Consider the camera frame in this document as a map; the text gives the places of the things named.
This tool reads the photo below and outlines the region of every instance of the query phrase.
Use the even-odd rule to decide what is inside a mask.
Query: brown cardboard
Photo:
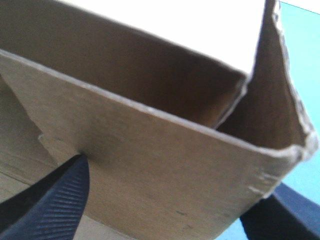
[[[55,1],[0,4],[2,49],[209,127],[245,84],[213,59]]]
[[[13,2],[0,3],[6,3],[0,8],[2,16],[10,19],[8,11],[12,13],[16,9],[11,6]],[[10,21],[16,26],[12,28],[5,22],[0,23],[3,25],[0,27],[1,36],[9,33],[1,37],[0,74],[43,133],[41,142],[58,162],[74,153],[87,154],[91,185],[86,214],[96,221],[139,240],[211,239],[255,202],[266,197],[285,174],[316,150],[316,134],[289,82],[273,1],[266,2],[252,77],[61,3],[23,1],[16,5],[18,13],[31,11],[22,15],[23,20],[41,21],[28,25],[28,21],[15,18]],[[48,14],[35,18],[33,12],[39,13],[37,10],[44,11],[46,7],[49,11],[45,13]],[[135,51],[134,55],[138,54],[138,59],[143,60],[141,63],[144,66],[151,64],[151,68],[146,70],[137,63],[141,67],[139,71],[135,71],[136,68],[125,71],[133,78],[115,81],[117,75],[109,71],[117,68],[106,70],[99,65],[106,62],[103,61],[105,52],[102,54],[101,48],[90,47],[86,42],[90,39],[96,41],[96,37],[83,39],[79,38],[77,31],[65,32],[65,35],[60,32],[64,29],[60,24],[66,24],[69,19],[68,14],[61,14],[65,11],[75,14],[75,18],[68,22],[72,29],[80,29],[76,28],[79,26],[77,21],[81,21],[84,29],[112,25],[116,33],[119,28],[125,30],[128,34],[125,36],[130,39],[139,38],[137,43],[143,40],[148,46],[152,42],[161,53],[169,48],[169,56],[172,52],[179,53],[182,61],[192,58],[190,63],[193,63],[196,58],[196,62],[205,63],[196,66],[183,64],[182,80],[186,69],[192,66],[194,70],[187,74],[190,85],[175,81],[176,77],[180,79],[176,72],[170,75],[171,81],[177,84],[176,88],[169,84],[170,81],[162,82],[165,88],[183,86],[184,89],[178,91],[181,93],[179,99],[184,100],[191,94],[188,102],[191,105],[180,111],[183,101],[174,104],[175,94],[165,93],[165,97],[158,99],[171,98],[170,101],[160,101],[161,104],[156,105],[141,93],[141,86],[158,92],[159,85],[148,86],[146,79],[140,77],[157,73],[153,83],[159,84],[157,81],[162,79],[155,70],[158,58],[146,58],[143,50]],[[49,12],[59,16],[54,24],[48,20]],[[27,37],[19,40],[17,36],[26,26],[33,35],[26,32]],[[73,39],[71,42],[76,47],[71,48],[72,44],[61,38]],[[96,50],[84,52],[83,43],[90,50]],[[121,43],[119,38],[113,42],[118,43]],[[121,58],[127,55],[121,51],[123,48],[128,51],[128,46],[123,42],[120,46],[116,52],[120,56],[119,62],[125,63],[127,57]],[[170,69],[171,61],[176,57],[166,55],[168,64],[159,69]],[[127,61],[126,66],[135,63],[133,58]],[[202,76],[206,73],[206,77],[199,78],[200,72]],[[120,69],[116,73],[125,74]],[[222,84],[221,79],[230,79],[231,84]],[[207,127],[217,126],[226,118],[234,101],[237,102],[244,93],[245,79],[251,79],[251,83],[243,103],[240,102],[219,131]],[[132,91],[133,83],[141,84]],[[195,109],[193,103],[203,106],[197,110],[204,111],[186,111]]]
[[[33,184],[55,169],[57,162],[39,143],[40,134],[0,76],[0,172]]]

